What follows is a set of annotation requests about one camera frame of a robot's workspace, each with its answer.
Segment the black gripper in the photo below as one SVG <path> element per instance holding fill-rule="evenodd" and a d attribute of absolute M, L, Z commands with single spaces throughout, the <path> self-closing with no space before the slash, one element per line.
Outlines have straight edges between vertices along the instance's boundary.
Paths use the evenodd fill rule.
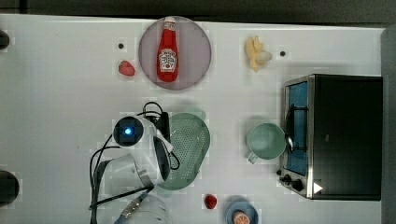
<path fill-rule="evenodd" d="M 157 113 L 154 116 L 154 126 L 166 141 L 170 141 L 170 123 L 167 112 Z"/>

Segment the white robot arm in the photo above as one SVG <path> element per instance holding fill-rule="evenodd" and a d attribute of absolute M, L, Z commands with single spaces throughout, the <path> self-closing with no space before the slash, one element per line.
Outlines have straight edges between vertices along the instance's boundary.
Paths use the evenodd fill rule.
<path fill-rule="evenodd" d="M 168 114 L 142 112 L 118 120 L 93 157 L 108 149 L 125 154 L 90 162 L 90 224 L 172 224 L 167 205 L 150 193 L 173 169 Z"/>

